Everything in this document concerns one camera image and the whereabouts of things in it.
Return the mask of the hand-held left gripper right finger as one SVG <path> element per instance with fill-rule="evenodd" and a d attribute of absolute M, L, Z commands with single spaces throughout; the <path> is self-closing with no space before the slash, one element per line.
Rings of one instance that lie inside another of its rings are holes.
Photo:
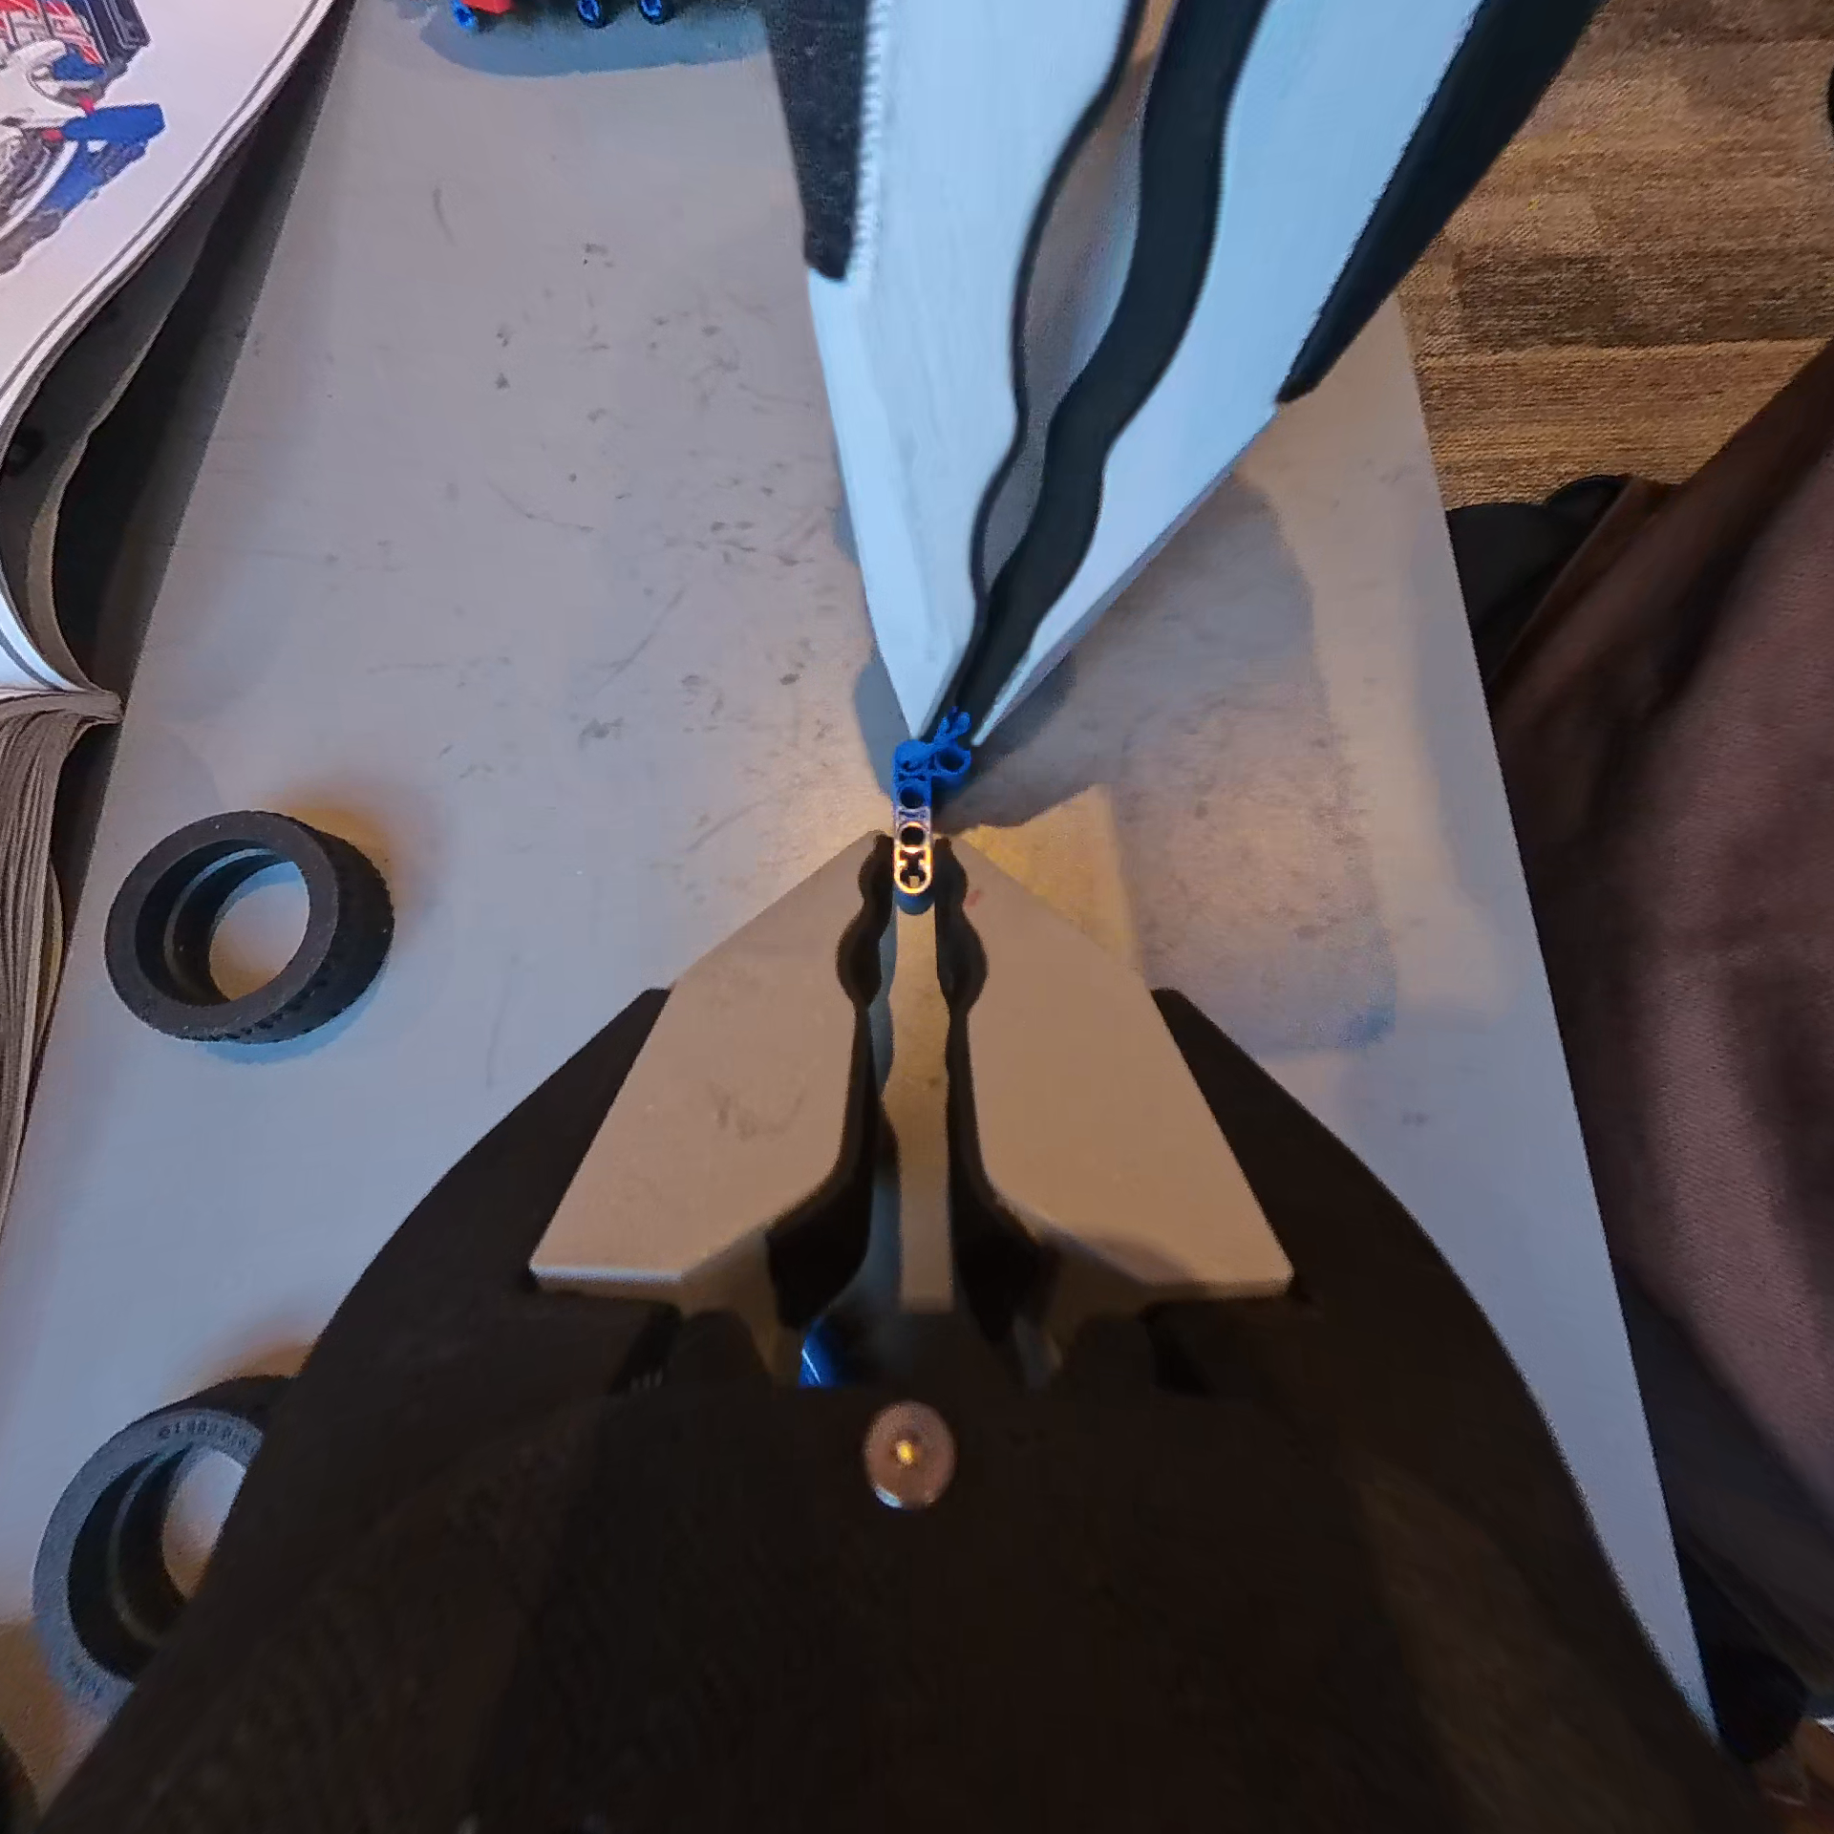
<path fill-rule="evenodd" d="M 1147 980 L 961 842 L 935 861 L 957 1287 L 995 1344 L 1276 1298 L 1293 1261 Z"/>

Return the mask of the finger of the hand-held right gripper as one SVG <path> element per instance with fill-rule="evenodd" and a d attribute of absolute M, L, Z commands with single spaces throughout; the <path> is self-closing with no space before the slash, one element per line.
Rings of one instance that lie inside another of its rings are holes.
<path fill-rule="evenodd" d="M 1277 409 L 1478 5 L 1172 5 L 1137 117 L 1131 245 L 1050 402 L 957 711 L 988 741 Z"/>
<path fill-rule="evenodd" d="M 1145 5 L 870 5 L 855 239 L 811 279 L 863 593 L 914 737 L 978 620 L 983 512 L 1023 437 L 1023 298 L 1048 202 Z"/>

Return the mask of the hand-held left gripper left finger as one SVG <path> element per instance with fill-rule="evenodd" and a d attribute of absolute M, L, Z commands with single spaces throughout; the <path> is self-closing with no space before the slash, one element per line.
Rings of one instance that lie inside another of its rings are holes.
<path fill-rule="evenodd" d="M 533 1254 L 544 1290 L 801 1331 L 858 1273 L 888 851 L 852 841 L 677 977 Z"/>

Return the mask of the toy brick race car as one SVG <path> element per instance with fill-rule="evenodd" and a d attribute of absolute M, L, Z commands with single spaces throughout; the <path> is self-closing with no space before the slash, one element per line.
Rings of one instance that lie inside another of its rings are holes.
<path fill-rule="evenodd" d="M 473 35 L 503 23 L 533 27 L 575 17 L 586 30 L 605 30 L 617 17 L 633 12 L 652 27 L 669 23 L 684 3 L 439 3 L 453 27 Z"/>

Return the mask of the blue L-shaped beam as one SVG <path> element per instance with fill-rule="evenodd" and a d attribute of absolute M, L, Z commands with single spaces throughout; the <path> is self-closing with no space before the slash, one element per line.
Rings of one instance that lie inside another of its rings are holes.
<path fill-rule="evenodd" d="M 930 761 L 918 751 L 922 742 L 906 741 L 891 756 L 893 896 L 899 910 L 909 914 L 922 914 L 932 904 L 938 805 L 975 769 L 975 756 L 935 759 L 938 765 L 964 765 L 958 771 L 930 769 Z"/>

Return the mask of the black rubber tyre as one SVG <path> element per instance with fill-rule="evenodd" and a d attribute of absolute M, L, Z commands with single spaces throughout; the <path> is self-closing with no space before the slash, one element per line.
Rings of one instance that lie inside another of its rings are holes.
<path fill-rule="evenodd" d="M 235 898 L 288 866 L 307 890 L 307 928 L 256 989 L 227 993 L 215 936 Z M 395 935 L 382 870 L 354 842 L 298 817 L 232 809 L 161 839 L 124 878 L 104 953 L 122 1006 L 151 1031 L 194 1044 L 264 1048 L 334 1022 L 375 980 Z"/>
<path fill-rule="evenodd" d="M 184 1475 L 207 1457 L 244 1474 L 288 1387 L 288 1375 L 249 1374 L 144 1413 L 64 1486 L 38 1543 L 30 1607 L 68 1700 L 101 1718 L 128 1702 L 191 1603 L 167 1551 Z"/>

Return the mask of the grey desk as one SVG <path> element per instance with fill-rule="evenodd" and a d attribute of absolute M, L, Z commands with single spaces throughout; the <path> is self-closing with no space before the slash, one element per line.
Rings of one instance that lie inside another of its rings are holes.
<path fill-rule="evenodd" d="M 298 1368 L 384 1235 L 613 1017 L 883 821 L 868 628 L 755 29 L 490 47 L 357 5 L 151 482 L 173 508 L 5 1230 L 5 1730 L 96 1723 L 28 1627 L 133 1417 Z M 1643 1625 L 1701 1664 L 1398 307 L 1017 723 L 977 821 L 1076 795 L 1040 893 L 1387 1180 L 1536 1390 Z M 304 814 L 398 893 L 296 1046 L 161 1039 L 131 864 Z"/>

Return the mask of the black backpack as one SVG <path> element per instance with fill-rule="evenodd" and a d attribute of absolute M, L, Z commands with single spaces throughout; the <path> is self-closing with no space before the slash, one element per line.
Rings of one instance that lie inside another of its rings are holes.
<path fill-rule="evenodd" d="M 1537 500 L 1490 500 L 1446 510 L 1487 697 L 1528 618 L 1631 482 L 1628 473 L 1593 473 Z"/>

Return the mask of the open instruction booklet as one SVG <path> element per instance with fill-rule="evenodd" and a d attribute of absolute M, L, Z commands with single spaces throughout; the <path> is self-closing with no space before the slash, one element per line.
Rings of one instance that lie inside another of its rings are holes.
<path fill-rule="evenodd" d="M 122 718 L 54 606 L 62 501 L 330 3 L 2 5 L 2 1201 L 62 977 L 64 769 Z"/>

